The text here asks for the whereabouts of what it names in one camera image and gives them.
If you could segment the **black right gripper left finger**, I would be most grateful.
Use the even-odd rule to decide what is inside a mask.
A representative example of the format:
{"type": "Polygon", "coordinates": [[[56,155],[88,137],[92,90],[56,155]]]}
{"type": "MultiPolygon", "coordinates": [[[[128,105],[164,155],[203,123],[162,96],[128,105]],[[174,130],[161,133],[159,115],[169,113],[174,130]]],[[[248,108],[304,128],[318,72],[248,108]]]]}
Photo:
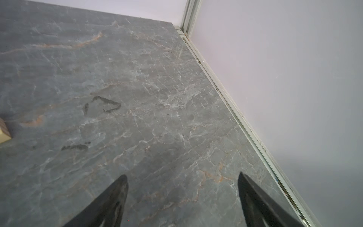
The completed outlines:
{"type": "Polygon", "coordinates": [[[127,176],[121,175],[64,226],[119,227],[123,219],[128,189],[127,176]]]}

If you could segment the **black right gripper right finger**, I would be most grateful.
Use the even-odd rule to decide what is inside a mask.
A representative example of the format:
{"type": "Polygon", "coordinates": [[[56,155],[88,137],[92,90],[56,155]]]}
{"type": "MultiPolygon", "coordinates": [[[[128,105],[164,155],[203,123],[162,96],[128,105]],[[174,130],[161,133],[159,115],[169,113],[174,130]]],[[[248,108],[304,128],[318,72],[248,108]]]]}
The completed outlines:
{"type": "Polygon", "coordinates": [[[246,225],[249,227],[302,227],[248,175],[240,172],[238,192],[246,225]]]}

